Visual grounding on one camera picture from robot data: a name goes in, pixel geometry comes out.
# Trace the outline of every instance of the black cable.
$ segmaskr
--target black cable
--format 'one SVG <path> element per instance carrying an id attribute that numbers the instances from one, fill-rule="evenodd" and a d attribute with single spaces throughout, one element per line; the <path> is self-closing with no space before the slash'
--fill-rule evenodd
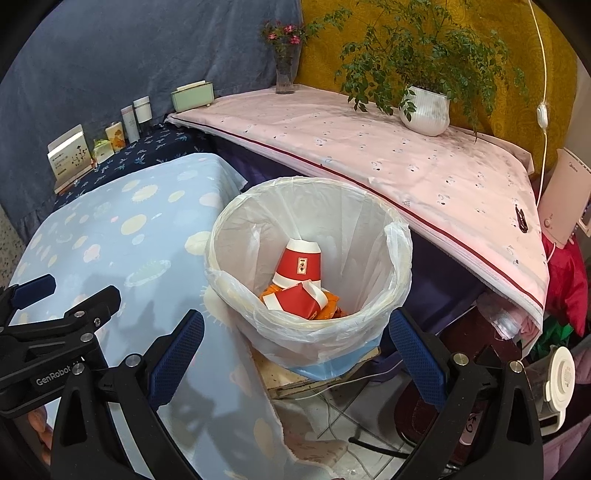
<path id="1" fill-rule="evenodd" d="M 388 455 L 390 457 L 400 458 L 402 460 L 406 460 L 408 457 L 410 457 L 410 453 L 402 453 L 397 452 L 396 450 L 389 450 L 386 448 L 376 447 L 375 445 L 371 445 L 370 443 L 362 442 L 361 440 L 356 439 L 355 437 L 350 437 L 349 443 L 353 443 L 354 445 L 358 445 L 360 447 L 366 448 L 376 453 L 381 453 L 382 455 Z M 456 465 L 452 465 L 451 463 L 448 463 L 446 465 L 446 468 L 449 470 L 454 470 L 455 472 L 459 471 L 459 468 Z"/>

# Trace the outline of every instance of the white power cord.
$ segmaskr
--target white power cord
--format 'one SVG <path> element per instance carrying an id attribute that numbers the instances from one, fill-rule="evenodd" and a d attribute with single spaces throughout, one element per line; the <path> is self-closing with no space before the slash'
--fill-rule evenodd
<path id="1" fill-rule="evenodd" d="M 542 174 L 540 178 L 540 191 L 538 192 L 538 199 L 535 203 L 537 207 L 540 204 L 540 199 L 542 198 L 542 188 L 544 186 L 544 171 L 546 170 L 546 156 L 548 153 L 548 105 L 546 104 L 546 94 L 548 92 L 548 63 L 546 62 L 546 50 L 544 48 L 544 41 L 542 40 L 542 34 L 540 33 L 540 26 L 538 25 L 538 19 L 535 16 L 534 6 L 531 3 L 531 0 L 528 0 L 530 5 L 531 15 L 534 17 L 535 29 L 538 32 L 538 39 L 540 41 L 540 47 L 542 48 L 542 59 L 544 60 L 544 96 L 542 101 L 538 105 L 536 109 L 536 114 L 538 116 L 538 125 L 542 129 L 544 133 L 544 157 L 542 159 Z"/>
<path id="2" fill-rule="evenodd" d="M 548 256 L 548 263 L 550 263 L 550 259 L 552 258 L 552 255 L 554 255 L 555 251 L 556 251 L 556 242 L 554 242 L 554 246 L 552 247 L 552 251 L 550 252 L 550 255 Z"/>
<path id="3" fill-rule="evenodd" d="M 332 436 L 335 438 L 335 440 L 342 440 L 342 439 L 338 438 L 338 437 L 335 435 L 335 433 L 334 433 L 334 431 L 333 431 L 333 429 L 332 429 L 332 421 L 331 421 L 331 419 L 330 419 L 330 403 L 329 403 L 329 401 L 328 401 L 328 400 L 326 400 L 326 397 L 325 397 L 324 395 L 322 395 L 320 398 L 322 398 L 322 400 L 324 400 L 324 403 L 326 403 L 326 407 L 328 408 L 328 412 L 329 412 L 329 418 L 328 418 L 328 421 L 329 421 L 329 432 L 330 432 L 330 434 L 331 434 L 331 435 L 332 435 Z M 349 450 L 349 449 L 347 449 L 347 453 L 348 453 L 349 455 L 351 455 L 351 457 L 353 457 L 355 460 L 357 460 L 357 463 L 361 465 L 361 468 L 362 468 L 362 469 L 363 469 L 363 471 L 365 472 L 365 475 L 367 475 L 367 476 L 368 476 L 368 478 L 371 478 L 371 480 L 375 480 L 375 477 L 374 477 L 374 476 L 373 476 L 371 473 L 369 473 L 369 471 L 367 470 L 366 466 L 363 464 L 363 462 L 362 462 L 362 461 L 359 459 L 359 457 L 358 457 L 357 455 L 355 455 L 355 454 L 354 454 L 353 452 L 351 452 L 351 450 Z"/>
<path id="4" fill-rule="evenodd" d="M 350 383 L 359 382 L 361 380 L 367 380 L 368 378 L 379 377 L 380 375 L 386 375 L 386 374 L 389 374 L 395 368 L 398 368 L 398 365 L 401 362 L 402 362 L 402 360 L 400 360 L 400 362 L 398 362 L 396 365 L 394 365 L 387 372 L 383 372 L 383 373 L 380 373 L 380 374 L 367 375 L 366 377 L 355 378 L 353 380 L 347 380 L 346 382 L 335 383 L 335 384 L 333 384 L 333 385 L 331 385 L 329 387 L 326 387 L 324 390 L 320 390 L 319 392 L 316 392 L 314 395 L 308 395 L 307 397 L 287 398 L 286 400 L 308 400 L 309 398 L 314 398 L 314 397 L 317 397 L 318 395 L 322 395 L 324 392 L 329 391 L 331 388 L 334 388 L 334 387 L 339 387 L 341 385 L 347 385 L 347 384 L 350 384 Z"/>

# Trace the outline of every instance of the navy floral cloth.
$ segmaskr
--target navy floral cloth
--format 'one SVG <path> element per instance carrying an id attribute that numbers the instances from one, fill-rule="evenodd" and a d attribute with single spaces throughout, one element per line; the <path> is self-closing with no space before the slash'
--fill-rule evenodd
<path id="1" fill-rule="evenodd" d="M 211 140 L 203 132 L 193 128 L 170 126 L 155 129 L 151 135 L 127 145 L 76 180 L 71 188 L 57 196 L 54 211 L 81 195 L 129 173 L 195 152 L 215 152 Z"/>

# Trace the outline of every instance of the polka dot tablecloth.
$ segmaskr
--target polka dot tablecloth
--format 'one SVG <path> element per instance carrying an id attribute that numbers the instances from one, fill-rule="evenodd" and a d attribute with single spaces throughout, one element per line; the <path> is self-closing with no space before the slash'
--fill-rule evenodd
<path id="1" fill-rule="evenodd" d="M 516 145 L 450 127 L 439 137 L 347 96 L 299 86 L 231 95 L 168 122 L 218 135 L 308 176 L 348 181 L 399 208 L 411 228 L 522 307 L 528 340 L 542 324 L 549 275 L 531 156 Z M 515 207 L 528 223 L 523 233 Z"/>
<path id="2" fill-rule="evenodd" d="M 13 322 L 62 317 L 108 285 L 119 312 L 98 330 L 109 365 L 143 353 L 189 309 L 203 313 L 205 338 L 172 402 L 158 410 L 204 479 L 325 480 L 323 468 L 294 460 L 231 310 L 207 285 L 203 252 L 213 223 L 244 179 L 213 154 L 191 154 L 86 193 L 50 215 L 12 284 L 50 273 L 57 290 Z M 55 418 L 57 401 L 48 407 Z M 123 415 L 113 408 L 134 468 L 147 471 Z"/>

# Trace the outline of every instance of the white appliance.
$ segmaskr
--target white appliance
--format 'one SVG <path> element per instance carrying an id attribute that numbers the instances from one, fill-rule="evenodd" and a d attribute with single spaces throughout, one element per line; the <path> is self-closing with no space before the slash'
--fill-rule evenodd
<path id="1" fill-rule="evenodd" d="M 534 397 L 542 435 L 557 432 L 566 418 L 574 393 L 574 360 L 569 349 L 553 347 L 552 353 L 525 369 Z"/>
<path id="2" fill-rule="evenodd" d="M 591 195 L 591 169 L 566 148 L 558 149 L 558 162 L 546 188 L 538 215 L 542 233 L 564 248 L 578 225 L 591 236 L 591 220 L 584 223 L 583 214 Z"/>

